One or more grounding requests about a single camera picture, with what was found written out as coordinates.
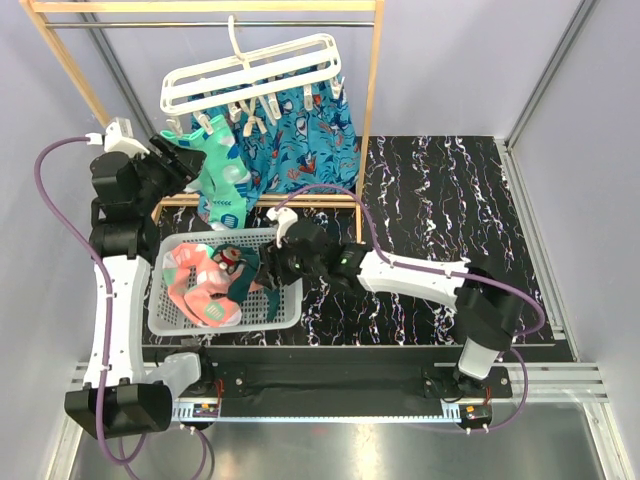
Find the white plastic basket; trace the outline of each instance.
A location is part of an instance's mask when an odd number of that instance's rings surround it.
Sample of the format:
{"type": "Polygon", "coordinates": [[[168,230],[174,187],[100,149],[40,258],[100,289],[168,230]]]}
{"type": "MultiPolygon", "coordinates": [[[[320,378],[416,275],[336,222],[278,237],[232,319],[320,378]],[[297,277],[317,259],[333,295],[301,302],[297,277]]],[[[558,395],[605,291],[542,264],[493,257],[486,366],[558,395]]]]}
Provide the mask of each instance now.
{"type": "MultiPolygon", "coordinates": [[[[162,278],[162,259],[164,254],[181,243],[205,243],[217,247],[231,243],[239,247],[251,247],[258,251],[263,243],[276,238],[273,228],[251,228],[225,230],[221,232],[192,232],[171,235],[160,244],[156,258],[149,297],[149,330],[159,336],[205,335],[208,333],[250,332],[254,330],[274,330],[289,328],[302,316],[302,280],[280,289],[278,313],[267,321],[269,301],[263,292],[251,292],[242,302],[242,320],[234,326],[202,327],[186,318],[167,294],[167,284],[162,278]]],[[[189,277],[189,286],[195,285],[195,271],[189,277]]]]}

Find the gray wall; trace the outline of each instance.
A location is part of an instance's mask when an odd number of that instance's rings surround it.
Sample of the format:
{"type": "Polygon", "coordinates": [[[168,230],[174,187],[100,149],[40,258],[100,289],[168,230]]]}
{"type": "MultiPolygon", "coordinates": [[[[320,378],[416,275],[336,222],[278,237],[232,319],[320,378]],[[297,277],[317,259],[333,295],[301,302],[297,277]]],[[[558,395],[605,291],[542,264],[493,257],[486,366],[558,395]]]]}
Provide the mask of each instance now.
{"type": "MultiPolygon", "coordinates": [[[[505,136],[578,4],[579,0],[389,0],[373,133],[505,136]]],[[[240,20],[334,17],[313,13],[238,15],[240,20]]],[[[226,20],[219,14],[146,17],[152,18],[226,20]]],[[[132,17],[120,15],[118,19],[132,17]]],[[[360,132],[371,29],[325,30],[336,37],[354,123],[360,132]]],[[[245,28],[239,32],[238,42],[248,51],[317,32],[245,28]]],[[[169,71],[233,54],[224,28],[118,30],[109,35],[156,128],[164,127],[159,93],[169,71]]]]}
{"type": "Polygon", "coordinates": [[[640,3],[600,2],[516,146],[569,322],[640,475],[640,3]]]}
{"type": "MultiPolygon", "coordinates": [[[[105,97],[116,99],[90,46],[74,45],[105,97]]],[[[17,1],[4,2],[0,15],[0,64],[0,476],[32,480],[44,477],[95,315],[92,262],[37,195],[33,161],[55,140],[100,129],[17,1]]],[[[108,105],[126,114],[118,102],[108,105]]],[[[92,148],[68,146],[43,172],[54,201],[85,234],[89,162],[99,153],[92,148]]]]}

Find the metal rod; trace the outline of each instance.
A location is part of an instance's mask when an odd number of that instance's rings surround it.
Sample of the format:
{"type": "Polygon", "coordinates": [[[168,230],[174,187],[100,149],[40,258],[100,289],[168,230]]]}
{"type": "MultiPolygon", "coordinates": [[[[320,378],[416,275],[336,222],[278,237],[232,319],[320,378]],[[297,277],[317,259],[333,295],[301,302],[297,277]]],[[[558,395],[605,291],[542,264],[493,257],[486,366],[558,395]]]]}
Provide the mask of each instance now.
{"type": "Polygon", "coordinates": [[[582,2],[580,2],[580,5],[569,21],[567,28],[563,32],[562,38],[560,38],[555,51],[551,55],[547,66],[542,72],[538,83],[533,89],[531,96],[527,100],[524,109],[520,113],[518,120],[516,120],[516,123],[511,129],[509,135],[504,139],[509,150],[515,147],[515,144],[518,142],[520,135],[522,135],[522,131],[527,126],[527,123],[529,123],[533,112],[540,103],[540,100],[542,99],[544,93],[547,91],[549,84],[555,77],[558,69],[560,68],[560,65],[567,56],[567,53],[569,53],[571,46],[575,42],[576,38],[578,38],[578,34],[582,31],[582,28],[587,23],[587,20],[591,16],[591,13],[593,12],[595,6],[599,1],[600,0],[582,0],[582,2]]]}
{"type": "MultiPolygon", "coordinates": [[[[91,25],[92,23],[97,22],[98,17],[95,13],[79,13],[80,18],[82,18],[82,22],[79,22],[80,25],[91,25]]],[[[99,29],[90,29],[89,36],[91,37],[91,41],[93,42],[98,54],[104,61],[113,81],[115,82],[120,94],[124,98],[127,106],[131,110],[134,118],[138,121],[144,133],[147,137],[151,137],[155,133],[155,128],[153,127],[153,123],[151,119],[147,115],[140,99],[136,95],[135,90],[133,89],[133,85],[129,81],[126,73],[124,73],[124,69],[118,60],[116,52],[109,42],[107,35],[105,32],[99,29]]]]}
{"type": "MultiPolygon", "coordinates": [[[[374,22],[364,21],[244,21],[236,22],[236,27],[373,27],[374,22]]],[[[189,28],[189,27],[224,27],[227,22],[50,22],[50,29],[103,29],[103,28],[189,28]]]]}

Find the black marble table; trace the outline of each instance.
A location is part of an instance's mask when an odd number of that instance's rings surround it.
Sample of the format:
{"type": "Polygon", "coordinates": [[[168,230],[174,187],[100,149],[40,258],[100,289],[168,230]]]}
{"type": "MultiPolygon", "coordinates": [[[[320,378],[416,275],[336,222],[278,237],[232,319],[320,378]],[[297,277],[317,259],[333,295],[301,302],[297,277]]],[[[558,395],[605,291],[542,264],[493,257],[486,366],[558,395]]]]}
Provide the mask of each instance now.
{"type": "MultiPolygon", "coordinates": [[[[498,151],[491,137],[373,137],[365,177],[382,248],[440,261],[474,253],[499,259],[509,282],[541,301],[498,151]]],[[[355,239],[353,211],[300,209],[336,239],[355,239]]],[[[256,208],[248,226],[263,226],[256,208]]],[[[195,208],[166,208],[162,237],[208,230],[195,208]]],[[[368,227],[363,230],[370,238],[368,227]]],[[[334,295],[320,281],[304,283],[302,319],[285,330],[196,337],[205,345],[429,345],[455,343],[453,313],[438,304],[397,294],[334,295]]],[[[521,321],[535,323],[525,307],[521,321]]],[[[185,337],[158,337],[146,327],[145,345],[180,345],[185,337]]],[[[526,343],[551,343],[549,325],[526,343]]]]}

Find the gray floor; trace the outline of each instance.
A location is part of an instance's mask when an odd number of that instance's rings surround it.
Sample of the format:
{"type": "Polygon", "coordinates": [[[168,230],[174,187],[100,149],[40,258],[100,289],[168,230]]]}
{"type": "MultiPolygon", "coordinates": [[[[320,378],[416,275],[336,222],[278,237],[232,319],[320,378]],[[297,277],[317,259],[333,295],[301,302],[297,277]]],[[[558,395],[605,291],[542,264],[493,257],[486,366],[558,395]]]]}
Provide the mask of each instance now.
{"type": "MultiPolygon", "coordinates": [[[[584,413],[573,405],[527,405],[513,425],[488,436],[320,424],[219,424],[207,434],[215,480],[604,479],[584,413]]],[[[134,440],[125,442],[127,451],[134,440]]],[[[144,480],[187,479],[200,454],[196,438],[170,431],[152,438],[132,466],[144,480]]],[[[84,437],[71,478],[129,477],[84,437]]]]}

